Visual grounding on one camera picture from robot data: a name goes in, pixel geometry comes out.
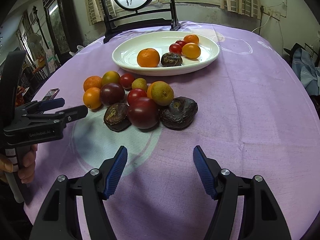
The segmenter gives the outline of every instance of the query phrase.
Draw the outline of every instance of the plate rim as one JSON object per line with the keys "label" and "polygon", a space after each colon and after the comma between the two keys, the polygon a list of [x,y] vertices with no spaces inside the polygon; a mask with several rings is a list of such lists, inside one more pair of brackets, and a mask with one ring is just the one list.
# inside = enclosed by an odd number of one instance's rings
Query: plate rim
{"label": "plate rim", "polygon": [[[165,32],[165,33],[172,33],[173,31],[159,31],[159,32],[157,32],[157,33],[164,33],[164,32]],[[174,70],[182,70],[182,69],[194,68],[194,67],[197,67],[197,64],[199,64],[199,63],[208,63],[208,65],[209,65],[209,64],[212,63],[214,60],[216,60],[217,57],[220,55],[220,52],[221,52],[220,46],[219,46],[215,41],[209,39],[208,37],[203,36],[203,35],[200,35],[200,34],[197,34],[197,33],[191,33],[191,32],[183,32],[183,31],[176,31],[176,32],[177,32],[177,33],[186,33],[186,35],[188,35],[188,34],[195,34],[195,35],[197,35],[198,37],[203,37],[203,38],[211,41],[211,42],[212,42],[214,45],[216,45],[217,48],[218,48],[218,53],[217,53],[217,55],[216,55],[215,57],[209,59],[208,61],[197,62],[197,63],[193,63],[193,64],[190,64],[190,65],[185,65],[185,66],[174,66],[174,67],[139,67],[139,68],[138,68],[138,67],[136,67],[136,66],[127,66],[127,65],[121,64],[121,63],[119,63],[119,62],[116,62],[116,60],[114,59],[114,53],[115,53],[115,51],[116,51],[122,44],[124,44],[125,42],[128,42],[128,41],[130,41],[130,40],[132,40],[132,39],[135,39],[135,38],[137,38],[137,37],[141,37],[141,36],[148,35],[148,34],[151,35],[151,34],[155,33],[155,32],[151,32],[151,33],[144,33],[144,34],[139,35],[139,36],[136,36],[136,37],[132,37],[132,38],[130,38],[130,39],[122,42],[121,44],[119,44],[119,45],[113,50],[113,52],[112,52],[112,55],[111,55],[112,61],[113,61],[116,65],[118,65],[119,67],[125,68],[125,69],[138,70],[138,71],[160,71],[160,72],[162,72],[162,71],[174,71]]]}

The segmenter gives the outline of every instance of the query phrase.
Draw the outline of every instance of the pile of fruit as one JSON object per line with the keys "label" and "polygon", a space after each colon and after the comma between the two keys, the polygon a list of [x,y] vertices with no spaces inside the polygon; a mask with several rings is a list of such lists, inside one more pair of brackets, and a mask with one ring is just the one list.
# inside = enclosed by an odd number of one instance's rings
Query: pile of fruit
{"label": "pile of fruit", "polygon": [[[83,102],[89,109],[108,106],[104,123],[115,132],[121,132],[131,124],[150,129],[159,121],[169,129],[183,130],[198,111],[194,100],[174,98],[169,84],[157,81],[148,86],[145,79],[135,79],[130,73],[120,77],[117,72],[108,71],[102,78],[92,76],[84,81],[83,88]],[[130,90],[127,100],[125,90]]]}
{"label": "pile of fruit", "polygon": [[148,48],[138,53],[137,62],[140,67],[157,67],[160,61],[164,67],[181,66],[183,62],[181,55],[190,59],[196,59],[201,55],[198,44],[199,37],[195,34],[189,34],[183,40],[171,44],[169,53],[163,54],[161,60],[155,49]]}

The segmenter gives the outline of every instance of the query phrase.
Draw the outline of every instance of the human hand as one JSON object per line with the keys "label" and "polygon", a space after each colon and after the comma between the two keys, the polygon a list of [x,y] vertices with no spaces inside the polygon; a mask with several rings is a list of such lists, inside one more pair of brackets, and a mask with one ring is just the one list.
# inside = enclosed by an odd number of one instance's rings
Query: human hand
{"label": "human hand", "polygon": [[[35,167],[36,167],[36,151],[38,150],[38,145],[31,145],[31,150],[23,157],[22,164],[23,168],[18,170],[18,176],[22,183],[30,183],[35,177]],[[0,154],[0,171],[12,172],[13,164],[11,161]]]}

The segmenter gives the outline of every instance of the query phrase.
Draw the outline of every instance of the dark red tomato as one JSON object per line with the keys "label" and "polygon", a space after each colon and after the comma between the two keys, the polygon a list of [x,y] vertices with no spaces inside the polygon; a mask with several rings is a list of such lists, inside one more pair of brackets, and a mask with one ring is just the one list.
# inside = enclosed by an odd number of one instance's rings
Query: dark red tomato
{"label": "dark red tomato", "polygon": [[100,101],[105,106],[119,103],[124,99],[124,89],[116,83],[109,83],[100,89]]}
{"label": "dark red tomato", "polygon": [[149,129],[159,122],[156,103],[147,97],[137,98],[128,108],[129,121],[140,129]]}
{"label": "dark red tomato", "polygon": [[132,76],[130,73],[126,73],[120,77],[119,83],[123,88],[131,89],[131,85],[134,80],[134,76]]}
{"label": "dark red tomato", "polygon": [[187,43],[183,40],[178,40],[176,41],[177,44],[179,44],[181,47],[183,47],[184,45],[186,45]]}
{"label": "dark red tomato", "polygon": [[133,101],[135,101],[137,98],[142,98],[146,96],[147,96],[147,93],[143,89],[141,88],[132,89],[127,96],[128,105],[131,106]]}
{"label": "dark red tomato", "polygon": [[182,53],[182,47],[181,47],[179,44],[174,43],[174,44],[171,44],[171,45],[170,45],[169,51],[170,51],[171,53],[175,53],[175,54],[181,55],[181,53]]}

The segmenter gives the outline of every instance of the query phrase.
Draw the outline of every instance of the blue cloth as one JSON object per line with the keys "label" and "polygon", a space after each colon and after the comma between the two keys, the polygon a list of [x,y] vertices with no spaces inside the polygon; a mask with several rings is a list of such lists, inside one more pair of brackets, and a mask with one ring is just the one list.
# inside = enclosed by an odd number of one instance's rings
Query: blue cloth
{"label": "blue cloth", "polygon": [[315,67],[310,54],[299,48],[295,51],[292,60],[292,69],[300,79],[309,96],[320,94],[320,68]]}

